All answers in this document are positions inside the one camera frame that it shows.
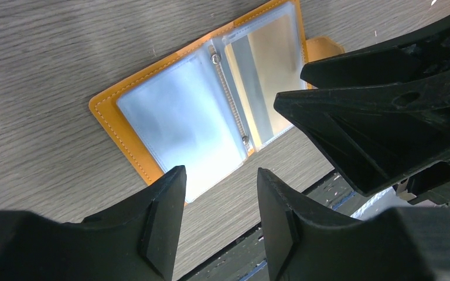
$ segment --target black plastic part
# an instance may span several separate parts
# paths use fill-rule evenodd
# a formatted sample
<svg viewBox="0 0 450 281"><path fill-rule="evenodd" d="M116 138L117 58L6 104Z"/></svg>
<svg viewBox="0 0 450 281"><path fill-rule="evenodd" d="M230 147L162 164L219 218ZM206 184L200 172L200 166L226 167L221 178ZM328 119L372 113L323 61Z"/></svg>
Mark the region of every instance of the black plastic part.
<svg viewBox="0 0 450 281"><path fill-rule="evenodd" d="M450 208L339 214L258 171L270 281L450 280Z"/></svg>
<svg viewBox="0 0 450 281"><path fill-rule="evenodd" d="M172 280L185 184L175 167L79 224L0 211L0 280Z"/></svg>
<svg viewBox="0 0 450 281"><path fill-rule="evenodd" d="M275 109L359 193L416 176L408 191L450 201L450 16L375 46L305 65L318 89L279 93Z"/></svg>
<svg viewBox="0 0 450 281"><path fill-rule="evenodd" d="M335 170L309 186L302 194L346 215L353 214L368 200L355 194ZM265 260L263 229L259 223L179 281L265 281L268 280Z"/></svg>

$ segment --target card holder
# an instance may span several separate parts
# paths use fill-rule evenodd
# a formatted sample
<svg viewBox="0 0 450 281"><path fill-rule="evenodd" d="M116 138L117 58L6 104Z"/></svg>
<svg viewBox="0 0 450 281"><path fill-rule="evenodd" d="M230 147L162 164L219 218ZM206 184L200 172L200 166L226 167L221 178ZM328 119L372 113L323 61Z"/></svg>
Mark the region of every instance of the card holder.
<svg viewBox="0 0 450 281"><path fill-rule="evenodd" d="M151 184L187 170L186 202L292 125L273 109L308 61L298 1L271 1L96 95L89 107Z"/></svg>

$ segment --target gray wooden table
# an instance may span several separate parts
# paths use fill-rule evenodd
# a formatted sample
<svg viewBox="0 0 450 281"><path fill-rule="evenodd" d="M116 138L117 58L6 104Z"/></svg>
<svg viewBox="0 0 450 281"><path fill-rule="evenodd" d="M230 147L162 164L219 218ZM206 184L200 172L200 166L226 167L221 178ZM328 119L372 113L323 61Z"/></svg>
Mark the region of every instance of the gray wooden table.
<svg viewBox="0 0 450 281"><path fill-rule="evenodd" d="M264 0L0 0L0 209L78 222L145 187L91 116L96 93ZM450 0L303 0L308 37L355 50L450 14ZM174 278L259 221L257 167L304 189L332 169L296 129L185 208Z"/></svg>

